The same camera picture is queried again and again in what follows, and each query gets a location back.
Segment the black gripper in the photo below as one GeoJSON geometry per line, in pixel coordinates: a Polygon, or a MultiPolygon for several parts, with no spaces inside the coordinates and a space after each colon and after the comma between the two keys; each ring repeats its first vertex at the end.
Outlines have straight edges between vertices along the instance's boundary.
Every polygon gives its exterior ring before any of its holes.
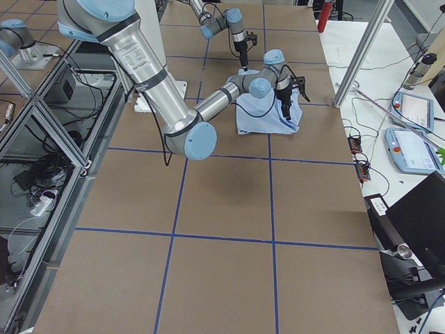
{"type": "Polygon", "coordinates": [[[247,40],[234,41],[236,55],[240,60],[241,68],[244,72],[248,70],[248,44],[247,40]]]}
{"type": "Polygon", "coordinates": [[[281,102],[281,112],[285,120],[291,120],[291,96],[292,96],[293,88],[291,86],[287,86],[283,89],[275,89],[275,96],[281,102]]]}

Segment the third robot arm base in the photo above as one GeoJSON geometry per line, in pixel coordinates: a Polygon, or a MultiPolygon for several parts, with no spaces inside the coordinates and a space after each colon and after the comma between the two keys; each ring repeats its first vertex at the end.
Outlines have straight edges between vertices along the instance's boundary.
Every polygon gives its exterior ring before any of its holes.
{"type": "Polygon", "coordinates": [[[59,54],[59,48],[41,45],[20,19],[1,22],[1,51],[18,70],[43,70],[59,54]]]}

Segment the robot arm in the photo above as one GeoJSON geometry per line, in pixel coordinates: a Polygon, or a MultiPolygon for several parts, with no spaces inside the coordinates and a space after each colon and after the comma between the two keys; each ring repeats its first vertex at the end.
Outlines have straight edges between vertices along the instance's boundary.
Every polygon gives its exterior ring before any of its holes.
{"type": "Polygon", "coordinates": [[[243,15],[239,8],[229,8],[223,12],[213,4],[219,16],[213,16],[206,8],[210,3],[191,0],[181,1],[188,4],[193,10],[198,22],[200,31],[206,40],[212,39],[220,32],[227,30],[229,36],[229,50],[241,64],[241,69],[248,70],[248,52],[257,45],[257,34],[245,29],[243,15]]]}
{"type": "Polygon", "coordinates": [[[212,154],[217,134],[209,121],[240,95],[262,98],[270,90],[281,101],[284,117],[290,116],[291,94],[296,77],[290,74],[279,49],[264,54],[258,73],[234,75],[227,83],[188,108],[141,30],[134,1],[58,1],[58,28],[62,35],[108,48],[137,92],[151,104],[164,123],[160,129],[165,149],[192,160],[212,154]]]}

